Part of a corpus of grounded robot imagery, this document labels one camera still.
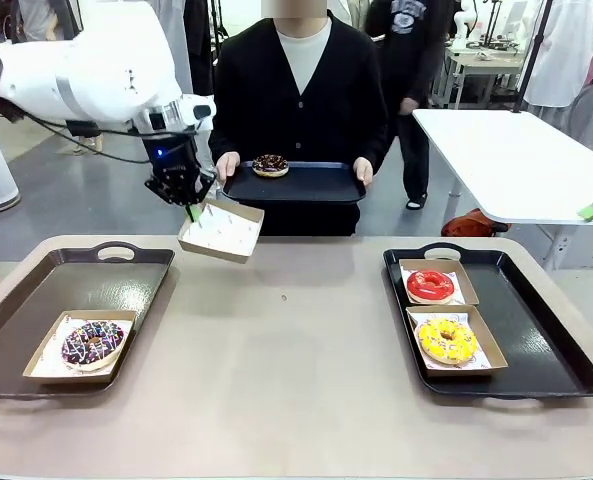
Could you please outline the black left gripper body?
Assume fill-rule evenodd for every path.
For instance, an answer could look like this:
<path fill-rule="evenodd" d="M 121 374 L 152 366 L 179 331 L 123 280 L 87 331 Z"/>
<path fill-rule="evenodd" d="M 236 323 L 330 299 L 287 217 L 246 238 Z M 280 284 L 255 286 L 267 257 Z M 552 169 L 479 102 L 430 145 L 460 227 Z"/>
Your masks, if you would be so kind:
<path fill-rule="evenodd" d="M 194 143 L 188 136 L 148 139 L 143 141 L 143 146 L 152 167 L 150 177 L 175 180 L 189 190 L 189 184 L 200 167 Z"/>

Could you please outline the person's right hand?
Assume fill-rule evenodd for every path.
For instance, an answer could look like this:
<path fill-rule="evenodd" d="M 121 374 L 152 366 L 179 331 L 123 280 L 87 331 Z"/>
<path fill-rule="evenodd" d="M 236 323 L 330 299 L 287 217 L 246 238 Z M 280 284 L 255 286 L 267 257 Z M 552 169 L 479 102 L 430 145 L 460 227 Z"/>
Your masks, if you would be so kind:
<path fill-rule="evenodd" d="M 221 155 L 215 164 L 219 182 L 224 184 L 228 178 L 232 177 L 239 164 L 240 155 L 238 152 L 231 151 Z"/>

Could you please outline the person's left hand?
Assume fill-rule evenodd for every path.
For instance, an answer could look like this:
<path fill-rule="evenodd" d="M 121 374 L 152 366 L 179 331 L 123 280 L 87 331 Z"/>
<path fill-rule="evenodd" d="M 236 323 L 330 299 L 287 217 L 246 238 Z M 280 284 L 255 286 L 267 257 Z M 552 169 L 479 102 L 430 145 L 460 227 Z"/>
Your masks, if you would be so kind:
<path fill-rule="evenodd" d="M 374 171 L 372 163 L 364 158 L 359 157 L 354 161 L 353 171 L 357 180 L 365 187 L 369 187 L 373 181 Z"/>

